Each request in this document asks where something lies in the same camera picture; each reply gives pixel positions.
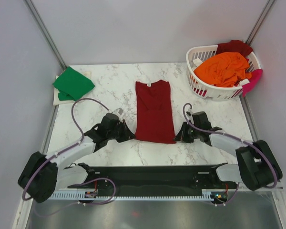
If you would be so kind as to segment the dark red t shirt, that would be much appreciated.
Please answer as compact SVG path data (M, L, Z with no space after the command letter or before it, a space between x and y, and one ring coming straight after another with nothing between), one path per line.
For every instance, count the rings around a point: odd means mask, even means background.
M175 144L175 131L169 82L135 83L137 98L137 140Z

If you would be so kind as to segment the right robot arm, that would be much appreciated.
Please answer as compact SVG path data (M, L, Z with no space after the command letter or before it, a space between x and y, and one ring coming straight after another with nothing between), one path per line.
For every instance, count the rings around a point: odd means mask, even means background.
M215 166L209 175L211 186L221 187L226 181L243 183L249 190L273 188L283 177L283 172L268 143L242 140L227 134L219 127L212 127L205 112L184 112L185 121L175 137L176 142L201 142L221 149L236 157L236 164Z

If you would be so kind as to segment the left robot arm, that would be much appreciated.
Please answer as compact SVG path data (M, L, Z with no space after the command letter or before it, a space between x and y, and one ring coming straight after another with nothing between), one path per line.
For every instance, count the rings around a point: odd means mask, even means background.
M26 163L18 185L23 188L22 199L34 199L38 203L46 201L55 190L59 189L61 179L67 176L66 187L72 185L72 174L79 175L79 183L84 187L94 185L94 174L83 168L66 169L76 160L92 154L105 147L110 140L118 143L135 139L135 134L128 128L125 120L113 113L107 113L99 124L83 133L79 140L50 155L43 155L39 151L33 153Z

